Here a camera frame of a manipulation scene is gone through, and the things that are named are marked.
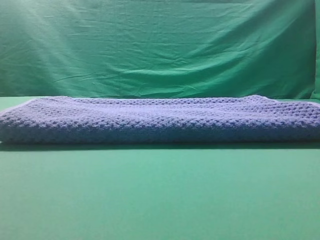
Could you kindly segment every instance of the blanket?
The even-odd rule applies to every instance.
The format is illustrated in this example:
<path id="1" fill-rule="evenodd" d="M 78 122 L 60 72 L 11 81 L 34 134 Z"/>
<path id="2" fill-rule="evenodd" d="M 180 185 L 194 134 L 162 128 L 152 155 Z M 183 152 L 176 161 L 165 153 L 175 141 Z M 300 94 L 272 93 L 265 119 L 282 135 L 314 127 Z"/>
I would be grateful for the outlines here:
<path id="1" fill-rule="evenodd" d="M 259 95 L 180 99 L 36 98 L 0 113 L 0 141 L 26 144 L 320 140 L 320 105 Z"/>

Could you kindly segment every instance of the green fabric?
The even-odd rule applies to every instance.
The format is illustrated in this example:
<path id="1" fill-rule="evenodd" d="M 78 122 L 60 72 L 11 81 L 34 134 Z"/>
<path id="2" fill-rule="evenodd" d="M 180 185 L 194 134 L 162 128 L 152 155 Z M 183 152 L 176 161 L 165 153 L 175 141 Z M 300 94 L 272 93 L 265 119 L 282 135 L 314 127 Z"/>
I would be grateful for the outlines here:
<path id="1" fill-rule="evenodd" d="M 314 0 L 0 0 L 0 96 L 305 98 Z"/>
<path id="2" fill-rule="evenodd" d="M 317 240 L 319 156 L 319 143 L 0 144 L 0 239 Z"/>
<path id="3" fill-rule="evenodd" d="M 312 98 L 320 99 L 320 0 L 315 0 L 315 17 L 316 17 L 316 74 L 315 90 Z"/>

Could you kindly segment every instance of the blue blanket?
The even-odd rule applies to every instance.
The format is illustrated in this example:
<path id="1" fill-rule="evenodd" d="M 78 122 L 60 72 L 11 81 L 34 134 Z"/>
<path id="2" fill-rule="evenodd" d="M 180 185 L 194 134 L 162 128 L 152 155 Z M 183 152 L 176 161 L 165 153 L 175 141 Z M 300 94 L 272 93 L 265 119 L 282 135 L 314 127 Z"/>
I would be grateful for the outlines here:
<path id="1" fill-rule="evenodd" d="M 0 113 L 4 143 L 320 140 L 320 105 L 242 98 L 33 99 Z"/>

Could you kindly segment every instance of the green backdrop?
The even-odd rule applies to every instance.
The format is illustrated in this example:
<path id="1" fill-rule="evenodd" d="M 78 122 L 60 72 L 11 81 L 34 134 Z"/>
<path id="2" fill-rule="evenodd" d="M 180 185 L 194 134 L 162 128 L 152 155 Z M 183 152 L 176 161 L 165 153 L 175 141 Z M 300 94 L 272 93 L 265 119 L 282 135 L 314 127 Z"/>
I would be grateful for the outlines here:
<path id="1" fill-rule="evenodd" d="M 316 12 L 316 43 L 320 44 L 320 0 L 315 0 L 315 12 Z M 315 90 L 312 94 L 312 98 L 320 99 L 320 47 L 316 49 L 316 76 L 315 76 Z"/>
<path id="2" fill-rule="evenodd" d="M 0 96 L 315 90 L 314 0 L 0 0 L 0 36 Z"/>

